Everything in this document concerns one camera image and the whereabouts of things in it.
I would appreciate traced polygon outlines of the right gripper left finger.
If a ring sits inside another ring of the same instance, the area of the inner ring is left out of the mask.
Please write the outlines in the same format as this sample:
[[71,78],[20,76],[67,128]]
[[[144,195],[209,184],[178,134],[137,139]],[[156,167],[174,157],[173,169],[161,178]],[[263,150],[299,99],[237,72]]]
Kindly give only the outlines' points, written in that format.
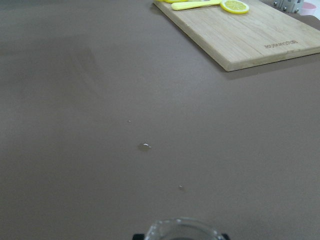
[[145,234],[144,233],[135,233],[132,236],[132,240],[145,240]]

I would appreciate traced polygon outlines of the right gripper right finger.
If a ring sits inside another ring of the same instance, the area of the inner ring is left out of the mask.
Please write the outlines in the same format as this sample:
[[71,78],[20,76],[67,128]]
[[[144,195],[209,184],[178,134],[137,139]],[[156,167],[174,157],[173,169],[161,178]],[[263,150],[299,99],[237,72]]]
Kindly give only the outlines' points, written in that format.
[[229,240],[229,236],[226,233],[222,233],[221,236],[225,239],[225,240]]

